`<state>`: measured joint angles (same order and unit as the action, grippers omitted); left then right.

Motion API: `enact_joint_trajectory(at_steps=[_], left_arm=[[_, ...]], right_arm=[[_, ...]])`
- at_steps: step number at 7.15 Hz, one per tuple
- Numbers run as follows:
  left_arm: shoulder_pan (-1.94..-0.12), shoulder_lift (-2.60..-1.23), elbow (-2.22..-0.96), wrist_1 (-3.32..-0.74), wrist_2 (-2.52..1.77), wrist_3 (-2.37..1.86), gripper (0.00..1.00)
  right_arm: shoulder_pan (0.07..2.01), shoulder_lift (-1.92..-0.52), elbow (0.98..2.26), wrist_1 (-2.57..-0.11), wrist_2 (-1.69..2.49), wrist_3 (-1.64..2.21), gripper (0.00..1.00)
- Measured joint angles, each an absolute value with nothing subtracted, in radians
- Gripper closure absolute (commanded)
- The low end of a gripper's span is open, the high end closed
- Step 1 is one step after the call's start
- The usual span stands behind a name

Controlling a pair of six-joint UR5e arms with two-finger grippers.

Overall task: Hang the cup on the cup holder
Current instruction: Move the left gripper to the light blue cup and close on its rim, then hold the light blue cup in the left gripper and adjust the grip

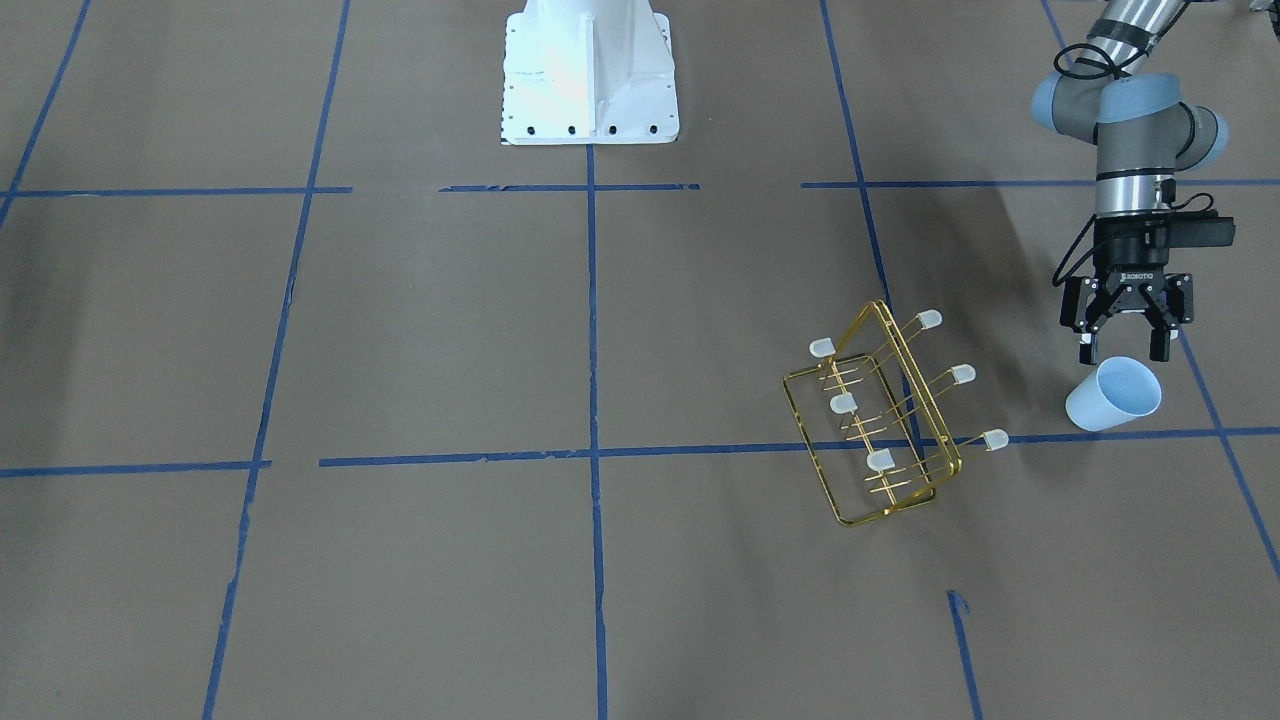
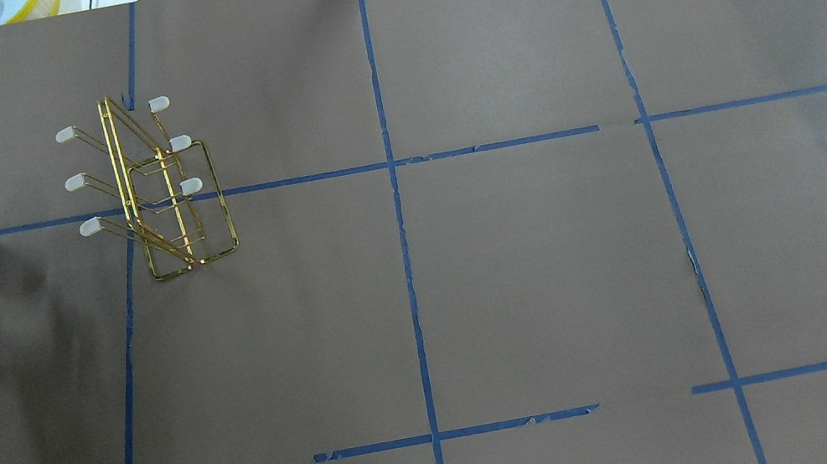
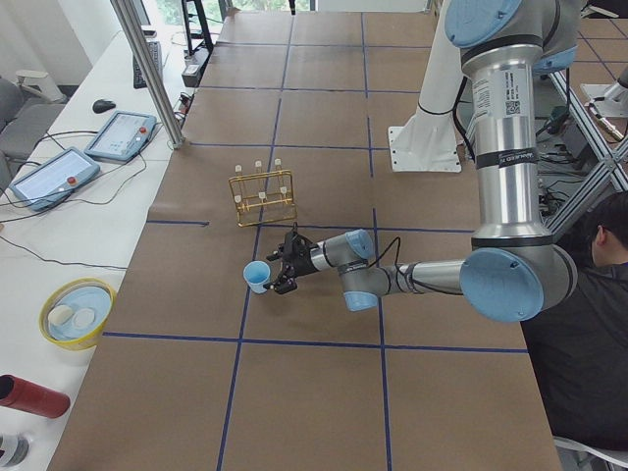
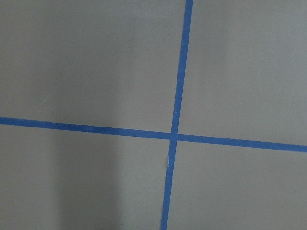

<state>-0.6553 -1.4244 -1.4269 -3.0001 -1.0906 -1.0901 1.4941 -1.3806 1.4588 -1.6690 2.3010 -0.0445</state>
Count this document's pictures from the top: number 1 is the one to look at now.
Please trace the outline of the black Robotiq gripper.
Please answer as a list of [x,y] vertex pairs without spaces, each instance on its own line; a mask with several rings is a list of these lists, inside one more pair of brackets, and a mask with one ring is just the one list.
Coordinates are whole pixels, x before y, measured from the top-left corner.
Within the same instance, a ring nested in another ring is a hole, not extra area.
[[1166,275],[1170,217],[1105,217],[1094,225],[1094,278],[1064,283],[1060,324],[1076,336],[1078,359],[1100,364],[1098,333],[1112,315],[1138,310],[1151,325],[1149,360],[1166,363],[1181,328],[1194,320],[1192,274]]

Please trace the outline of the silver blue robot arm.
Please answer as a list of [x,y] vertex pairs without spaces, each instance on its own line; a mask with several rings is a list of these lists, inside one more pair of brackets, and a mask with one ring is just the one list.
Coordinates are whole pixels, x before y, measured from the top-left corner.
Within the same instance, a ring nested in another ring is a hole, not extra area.
[[1188,102],[1170,73],[1143,73],[1184,1],[1110,1],[1084,41],[1064,47],[1030,102],[1034,120],[1096,150],[1094,210],[1055,269],[1060,324],[1079,359],[1100,363],[1100,332],[1123,314],[1151,328],[1149,357],[1169,360],[1194,320],[1194,281],[1167,269],[1176,249],[1233,245],[1236,225],[1212,204],[1178,200],[1178,174],[1217,159],[1225,119]]

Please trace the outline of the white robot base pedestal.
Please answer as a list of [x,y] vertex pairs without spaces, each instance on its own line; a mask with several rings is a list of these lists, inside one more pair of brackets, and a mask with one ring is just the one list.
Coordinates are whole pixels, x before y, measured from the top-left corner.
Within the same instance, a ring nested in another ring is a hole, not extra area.
[[500,142],[672,143],[669,18],[649,1],[527,1],[506,18]]

